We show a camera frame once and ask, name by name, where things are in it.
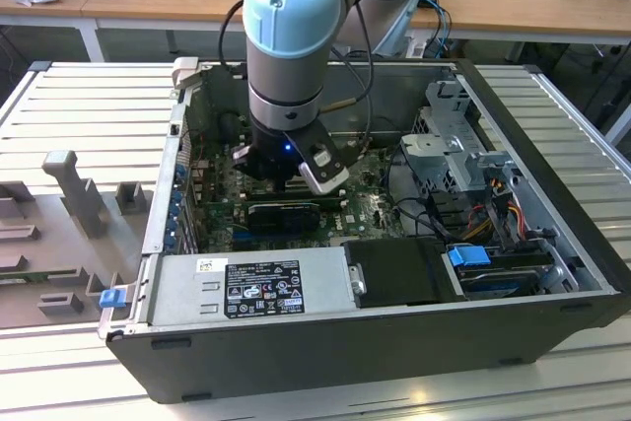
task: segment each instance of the barcode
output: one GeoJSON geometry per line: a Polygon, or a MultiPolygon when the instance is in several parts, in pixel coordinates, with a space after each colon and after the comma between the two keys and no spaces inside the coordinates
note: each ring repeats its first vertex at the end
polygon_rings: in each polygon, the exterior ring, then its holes
{"type": "Polygon", "coordinates": [[[302,298],[293,298],[291,300],[285,300],[285,307],[288,306],[301,306],[303,304],[302,298]]]}

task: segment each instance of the desk leg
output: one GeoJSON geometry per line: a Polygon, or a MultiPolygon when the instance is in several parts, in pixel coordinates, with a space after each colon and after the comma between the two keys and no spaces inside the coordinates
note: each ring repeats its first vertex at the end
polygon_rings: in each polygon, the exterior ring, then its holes
{"type": "Polygon", "coordinates": [[[629,130],[631,130],[631,104],[622,112],[620,118],[615,121],[604,138],[611,145],[617,147],[618,143],[629,133],[629,130]]]}
{"type": "Polygon", "coordinates": [[[178,54],[179,48],[177,47],[177,41],[175,40],[175,32],[173,30],[167,30],[167,44],[169,45],[169,53],[178,54]]]}
{"type": "Polygon", "coordinates": [[[509,63],[519,63],[525,46],[525,42],[516,41],[515,43],[513,43],[513,46],[511,46],[511,50],[506,53],[504,59],[506,59],[509,63]]]}
{"type": "Polygon", "coordinates": [[[78,27],[83,39],[83,44],[86,46],[90,61],[93,63],[104,63],[107,61],[107,55],[101,48],[99,43],[99,37],[97,35],[96,23],[86,23],[78,27]]]}

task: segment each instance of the motherboard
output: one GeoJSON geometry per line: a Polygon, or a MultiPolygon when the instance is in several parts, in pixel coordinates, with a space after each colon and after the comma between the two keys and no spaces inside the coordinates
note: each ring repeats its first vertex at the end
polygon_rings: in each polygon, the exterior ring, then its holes
{"type": "Polygon", "coordinates": [[[370,151],[335,193],[314,196],[297,176],[284,191],[232,167],[230,149],[212,146],[192,164],[200,252],[340,246],[404,237],[384,195],[389,155],[370,151]]]}

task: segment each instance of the black plastic cover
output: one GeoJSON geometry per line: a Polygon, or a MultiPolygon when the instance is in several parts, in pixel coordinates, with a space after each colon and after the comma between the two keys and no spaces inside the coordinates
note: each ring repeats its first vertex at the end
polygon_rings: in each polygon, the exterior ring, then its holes
{"type": "Polygon", "coordinates": [[[458,301],[435,239],[383,239],[344,244],[349,265],[359,265],[367,293],[360,308],[458,301]]]}

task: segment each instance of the sticker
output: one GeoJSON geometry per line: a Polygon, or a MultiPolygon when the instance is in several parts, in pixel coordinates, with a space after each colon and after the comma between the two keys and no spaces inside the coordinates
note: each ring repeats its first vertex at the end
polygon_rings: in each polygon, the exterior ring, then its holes
{"type": "Polygon", "coordinates": [[[197,273],[208,273],[210,271],[223,271],[228,264],[228,258],[198,258],[197,273]]]}
{"type": "MultiPolygon", "coordinates": [[[[225,258],[202,260],[210,260],[212,267],[215,261],[225,258]]],[[[305,292],[298,260],[224,264],[226,317],[234,319],[305,312],[305,292]]]]}
{"type": "Polygon", "coordinates": [[[0,280],[0,285],[24,285],[27,280],[23,278],[7,278],[6,280],[0,280]]]}

